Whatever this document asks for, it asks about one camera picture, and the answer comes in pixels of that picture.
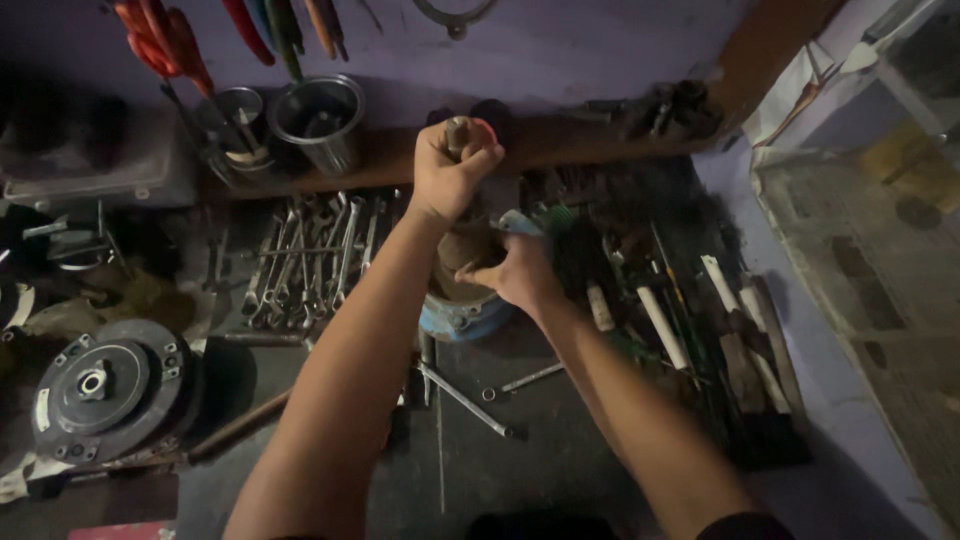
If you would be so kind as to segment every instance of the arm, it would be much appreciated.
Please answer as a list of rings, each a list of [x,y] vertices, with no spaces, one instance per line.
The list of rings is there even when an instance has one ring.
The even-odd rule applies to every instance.
[[[686,413],[567,300],[540,242],[511,234],[505,244],[508,255],[500,266],[467,268],[457,280],[495,289],[537,322],[667,535],[693,539],[720,518],[758,510],[732,466]]]
[[[224,537],[362,538],[367,489],[440,238],[502,147],[454,165],[443,125],[420,132],[410,208],[303,364],[270,444],[247,478]]]

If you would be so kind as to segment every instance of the metal bracket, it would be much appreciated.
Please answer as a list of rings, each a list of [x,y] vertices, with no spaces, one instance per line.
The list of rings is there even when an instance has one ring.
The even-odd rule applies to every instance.
[[[434,8],[429,0],[414,0],[417,9],[433,22],[445,26],[447,35],[454,41],[467,37],[467,26],[480,22],[499,3],[500,0],[484,0],[482,4],[468,12],[447,13]]]

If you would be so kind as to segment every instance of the forearm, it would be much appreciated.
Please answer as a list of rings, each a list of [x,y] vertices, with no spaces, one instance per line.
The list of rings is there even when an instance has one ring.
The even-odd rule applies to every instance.
[[[591,415],[672,538],[756,509],[726,459],[567,299],[531,309]]]
[[[399,221],[300,370],[226,537],[362,537],[370,475],[444,231],[422,212]]]

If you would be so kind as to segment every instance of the wooden handle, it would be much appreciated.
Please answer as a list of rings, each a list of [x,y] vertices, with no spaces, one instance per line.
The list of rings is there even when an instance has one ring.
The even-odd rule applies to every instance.
[[[306,4],[306,10],[310,13],[310,21],[313,22],[313,27],[317,30],[317,37],[320,38],[320,44],[324,46],[326,57],[337,60],[337,48],[333,45],[333,38],[330,37],[330,32],[326,28],[324,16],[320,12],[317,0],[303,0],[303,3]]]

